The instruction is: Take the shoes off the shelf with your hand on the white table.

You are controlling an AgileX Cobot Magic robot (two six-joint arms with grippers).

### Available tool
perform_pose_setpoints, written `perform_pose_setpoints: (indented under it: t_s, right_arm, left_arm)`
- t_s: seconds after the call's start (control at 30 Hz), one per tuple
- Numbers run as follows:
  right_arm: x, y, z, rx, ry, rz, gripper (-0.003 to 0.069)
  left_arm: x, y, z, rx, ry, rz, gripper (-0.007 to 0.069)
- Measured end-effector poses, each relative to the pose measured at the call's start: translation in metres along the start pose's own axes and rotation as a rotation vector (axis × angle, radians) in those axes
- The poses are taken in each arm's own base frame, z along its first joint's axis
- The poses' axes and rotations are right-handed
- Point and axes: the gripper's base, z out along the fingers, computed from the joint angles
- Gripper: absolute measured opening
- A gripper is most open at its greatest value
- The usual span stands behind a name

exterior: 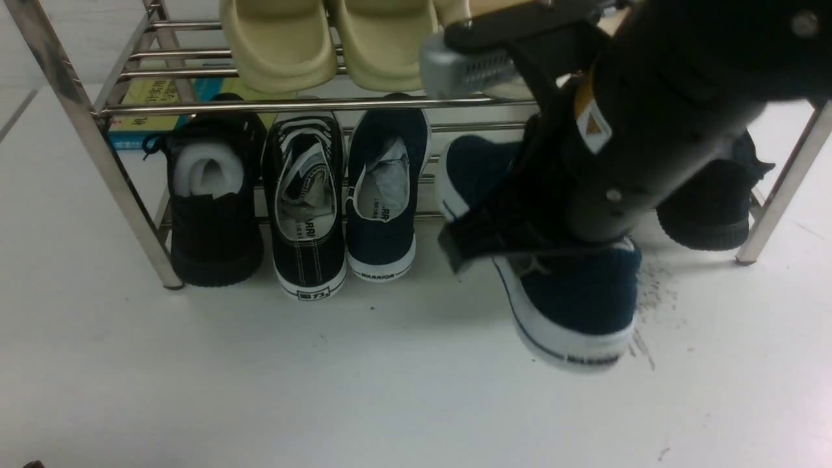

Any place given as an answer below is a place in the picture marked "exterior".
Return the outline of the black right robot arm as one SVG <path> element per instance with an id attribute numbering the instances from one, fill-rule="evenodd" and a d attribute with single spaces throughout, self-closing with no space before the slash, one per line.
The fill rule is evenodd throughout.
<path id="1" fill-rule="evenodd" d="M 561 257 L 626 236 L 765 104 L 830 97 L 829 1 L 645 1 L 613 35 L 595 1 L 531 1 L 446 27 L 432 98 L 491 88 L 505 60 L 539 116 L 511 174 L 439 234 L 449 267 Z"/>

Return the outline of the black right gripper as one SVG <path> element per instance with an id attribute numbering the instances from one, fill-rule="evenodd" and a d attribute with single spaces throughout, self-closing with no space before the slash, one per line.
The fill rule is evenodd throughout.
<path id="1" fill-rule="evenodd" d="M 452 270 L 485 257 L 561 257 L 600 251 L 623 231 L 580 234 L 567 215 L 579 179 L 559 144 L 575 121 L 559 77 L 586 71 L 609 35 L 597 26 L 599 1 L 529 1 L 458 21 L 443 30 L 451 50 L 473 55 L 501 49 L 532 92 L 538 116 L 524 134 L 508 177 L 445 226 L 439 243 Z"/>

